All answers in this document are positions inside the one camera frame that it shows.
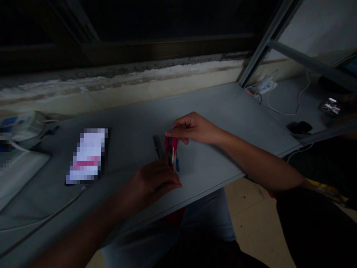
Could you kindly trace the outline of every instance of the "wall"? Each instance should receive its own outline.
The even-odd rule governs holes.
[[[306,0],[279,41],[334,64],[357,47],[357,1]],[[0,117],[40,111],[62,119],[136,102],[235,82],[247,53],[67,70],[0,79]],[[253,84],[279,69],[277,80],[302,76],[305,68],[271,51]]]

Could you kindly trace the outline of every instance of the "tiled floor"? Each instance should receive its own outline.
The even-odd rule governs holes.
[[[241,250],[271,268],[296,267],[287,248],[276,201],[259,185],[241,178],[225,187],[229,211]],[[357,212],[341,208],[357,221]],[[87,268],[104,268],[98,251]]]

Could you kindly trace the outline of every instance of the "smartphone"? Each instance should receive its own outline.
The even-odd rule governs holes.
[[[73,161],[67,171],[68,185],[92,184],[104,174],[104,159],[108,151],[108,128],[85,128],[73,152]]]
[[[328,113],[329,115],[338,115],[341,111],[341,105],[337,100],[328,98],[327,101],[324,101],[320,105],[320,110]]]

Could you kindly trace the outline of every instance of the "window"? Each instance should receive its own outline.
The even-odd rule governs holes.
[[[279,0],[16,0],[1,74],[253,51]]]

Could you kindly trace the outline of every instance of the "leg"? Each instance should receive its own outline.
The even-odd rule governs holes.
[[[227,242],[235,241],[237,238],[224,189],[218,189],[189,204],[180,230],[183,234],[208,235]]]
[[[106,268],[153,267],[178,240],[179,231],[164,219],[119,238],[102,249]]]

